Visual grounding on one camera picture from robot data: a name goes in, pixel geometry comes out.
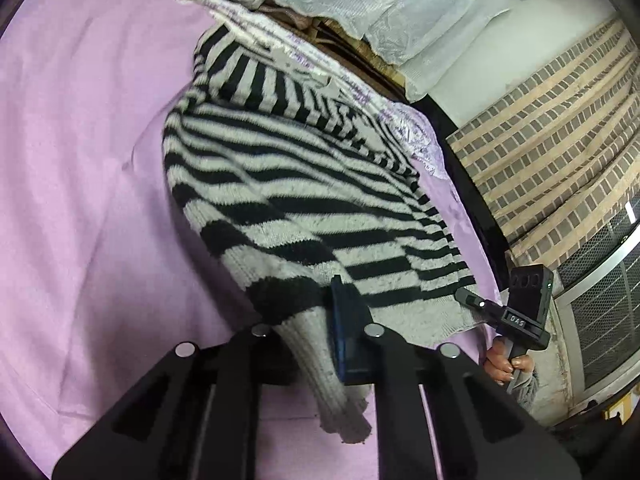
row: wall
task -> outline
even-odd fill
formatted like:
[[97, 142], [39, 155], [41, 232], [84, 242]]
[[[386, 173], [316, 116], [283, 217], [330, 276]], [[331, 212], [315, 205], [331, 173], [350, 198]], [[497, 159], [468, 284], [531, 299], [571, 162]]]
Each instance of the wall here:
[[430, 95], [463, 126], [614, 12], [608, 0], [522, 0], [489, 22]]
[[572, 401], [569, 361], [553, 300], [545, 328], [551, 334], [548, 348], [542, 352], [531, 352], [540, 381], [531, 415], [543, 426], [551, 426], [568, 417]]

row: bed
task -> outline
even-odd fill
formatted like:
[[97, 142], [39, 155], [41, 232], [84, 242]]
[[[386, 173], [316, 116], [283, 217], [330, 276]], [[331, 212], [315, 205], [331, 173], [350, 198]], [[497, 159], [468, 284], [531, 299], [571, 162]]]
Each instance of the bed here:
[[[220, 344], [252, 322], [162, 175], [162, 122], [212, 20], [176, 0], [24, 0], [2, 36], [0, 412], [46, 476], [176, 341]], [[452, 180], [418, 169], [481, 293], [499, 300]], [[300, 478], [313, 463], [322, 478], [374, 478], [375, 438], [342, 446], [317, 417], [304, 386], [267, 389], [260, 474]]]

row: black handle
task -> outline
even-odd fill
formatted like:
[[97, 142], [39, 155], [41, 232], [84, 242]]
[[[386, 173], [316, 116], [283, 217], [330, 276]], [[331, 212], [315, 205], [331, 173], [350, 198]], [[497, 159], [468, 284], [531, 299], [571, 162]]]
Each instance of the black handle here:
[[[505, 344], [507, 345], [507, 348], [509, 347], [509, 344], [512, 344], [513, 346], [511, 346], [511, 350], [508, 351], [508, 359], [509, 362], [511, 363], [511, 360], [514, 357], [520, 357], [524, 354], [527, 353], [527, 351], [529, 351], [528, 348], [524, 347], [523, 345], [520, 345], [516, 342], [511, 342], [510, 340], [506, 339], [505, 340]], [[520, 377], [520, 372], [521, 370], [519, 368], [516, 368], [513, 370], [513, 380], [509, 381], [509, 383], [507, 383], [505, 385], [505, 388], [507, 390], [507, 393], [510, 394], [511, 391], [513, 390], [514, 386], [518, 383], [518, 378]]]

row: metal mesh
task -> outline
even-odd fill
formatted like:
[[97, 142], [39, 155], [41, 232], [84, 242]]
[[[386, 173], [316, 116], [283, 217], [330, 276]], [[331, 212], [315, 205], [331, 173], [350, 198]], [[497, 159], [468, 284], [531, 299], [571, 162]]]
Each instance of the metal mesh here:
[[[630, 200], [640, 219], [640, 193]], [[580, 281], [622, 243], [635, 225], [626, 210], [558, 267], [565, 288]], [[586, 388], [640, 349], [640, 245], [609, 274], [572, 301]]]
[[564, 288], [569, 288], [579, 282], [585, 274], [609, 256], [617, 246], [609, 229], [606, 226], [600, 229], [591, 240], [558, 267], [558, 274], [560, 274]]
[[[636, 218], [640, 219], [640, 193], [636, 193], [629, 202]], [[558, 267], [558, 274], [564, 288], [579, 282], [585, 274], [597, 267], [633, 228], [625, 209], [615, 215], [593, 238]]]

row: black and white striped sweater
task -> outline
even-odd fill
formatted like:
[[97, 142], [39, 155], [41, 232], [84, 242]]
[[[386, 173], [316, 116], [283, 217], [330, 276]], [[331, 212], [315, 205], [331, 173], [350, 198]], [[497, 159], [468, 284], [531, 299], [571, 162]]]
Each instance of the black and white striped sweater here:
[[474, 279], [402, 143], [330, 77], [221, 23], [198, 43], [163, 143], [174, 199], [290, 345], [345, 441], [368, 430], [326, 342], [334, 275], [418, 344], [478, 322], [452, 297]]

